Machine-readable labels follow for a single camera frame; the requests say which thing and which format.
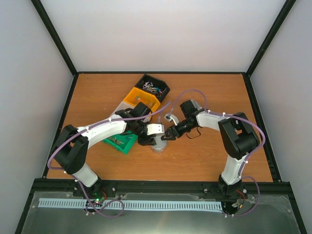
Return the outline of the white round lid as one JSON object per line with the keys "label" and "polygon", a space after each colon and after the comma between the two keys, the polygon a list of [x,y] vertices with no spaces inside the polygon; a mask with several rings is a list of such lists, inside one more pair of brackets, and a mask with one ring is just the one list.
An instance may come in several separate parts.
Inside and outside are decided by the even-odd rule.
{"label": "white round lid", "polygon": [[167,143],[166,140],[161,140],[161,136],[155,136],[154,139],[156,141],[156,145],[157,144],[162,144],[162,143],[165,143],[165,142]]}

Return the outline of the clear plastic cup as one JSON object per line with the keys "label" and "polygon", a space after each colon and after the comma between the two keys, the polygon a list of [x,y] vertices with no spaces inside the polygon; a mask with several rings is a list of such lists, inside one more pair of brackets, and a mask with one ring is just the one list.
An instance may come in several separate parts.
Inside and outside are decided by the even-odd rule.
{"label": "clear plastic cup", "polygon": [[151,149],[154,153],[160,154],[160,153],[164,152],[166,147],[167,147],[167,143],[165,142],[162,144],[153,145],[153,146],[151,146]]}

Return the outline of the green plastic bin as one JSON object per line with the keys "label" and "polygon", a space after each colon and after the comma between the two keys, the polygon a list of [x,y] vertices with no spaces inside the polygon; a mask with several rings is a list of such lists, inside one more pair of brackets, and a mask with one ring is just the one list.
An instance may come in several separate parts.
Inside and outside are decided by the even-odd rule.
{"label": "green plastic bin", "polygon": [[104,143],[113,146],[116,150],[123,154],[128,154],[132,146],[137,141],[137,135],[131,131],[127,131],[123,134],[116,134],[103,140]]}

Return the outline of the white translucent plastic bin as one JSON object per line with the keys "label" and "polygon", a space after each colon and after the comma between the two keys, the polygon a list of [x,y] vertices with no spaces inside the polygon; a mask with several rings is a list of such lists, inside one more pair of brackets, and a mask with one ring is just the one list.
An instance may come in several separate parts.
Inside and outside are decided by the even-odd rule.
{"label": "white translucent plastic bin", "polygon": [[[135,104],[129,104],[125,101],[122,101],[116,109],[113,110],[113,112],[111,113],[112,115],[115,114],[115,112],[119,111],[119,110],[125,110],[127,108],[131,108],[131,109],[134,109],[136,107]],[[149,122],[151,120],[152,117],[146,117],[143,122]]]}

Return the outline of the yellow plastic bin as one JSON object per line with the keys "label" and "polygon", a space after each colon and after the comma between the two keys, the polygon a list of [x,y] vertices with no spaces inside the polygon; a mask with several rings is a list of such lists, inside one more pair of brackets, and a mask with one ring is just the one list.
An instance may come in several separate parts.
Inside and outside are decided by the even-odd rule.
{"label": "yellow plastic bin", "polygon": [[131,89],[123,101],[132,106],[136,106],[139,102],[142,102],[149,107],[152,112],[156,111],[160,106],[160,102],[156,96],[136,87]]}

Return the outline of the black plastic bin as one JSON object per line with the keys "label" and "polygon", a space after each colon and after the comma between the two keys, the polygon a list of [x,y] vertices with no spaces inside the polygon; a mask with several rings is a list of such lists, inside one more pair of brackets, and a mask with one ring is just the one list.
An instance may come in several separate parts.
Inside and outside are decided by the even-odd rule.
{"label": "black plastic bin", "polygon": [[163,102],[170,92],[170,88],[166,82],[148,74],[144,74],[136,83],[135,87],[154,95],[160,103]]}

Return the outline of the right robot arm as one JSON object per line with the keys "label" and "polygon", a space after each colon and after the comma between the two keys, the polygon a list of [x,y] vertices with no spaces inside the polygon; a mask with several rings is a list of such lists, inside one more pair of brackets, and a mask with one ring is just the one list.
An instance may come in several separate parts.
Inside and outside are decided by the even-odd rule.
{"label": "right robot arm", "polygon": [[179,121],[174,115],[166,114],[165,118],[173,122],[167,130],[153,133],[150,125],[145,125],[138,134],[139,145],[162,149],[167,141],[174,141],[192,129],[209,128],[219,131],[228,156],[218,179],[218,189],[221,196],[229,197],[241,185],[242,172],[250,154],[263,142],[254,131],[256,126],[248,121],[243,112],[234,115],[218,114],[205,110],[195,100],[183,102],[180,109],[185,119]]}

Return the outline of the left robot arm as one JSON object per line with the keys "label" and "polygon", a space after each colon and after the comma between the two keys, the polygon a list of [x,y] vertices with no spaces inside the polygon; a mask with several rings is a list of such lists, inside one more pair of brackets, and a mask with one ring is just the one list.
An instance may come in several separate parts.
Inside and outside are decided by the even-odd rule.
{"label": "left robot arm", "polygon": [[101,183],[86,162],[88,150],[109,137],[128,131],[142,139],[144,145],[153,144],[154,135],[148,134],[149,123],[145,120],[153,115],[147,105],[139,102],[134,108],[117,110],[94,124],[77,128],[71,124],[65,126],[53,146],[49,169],[65,171],[83,184],[90,196],[97,196],[101,192]]}

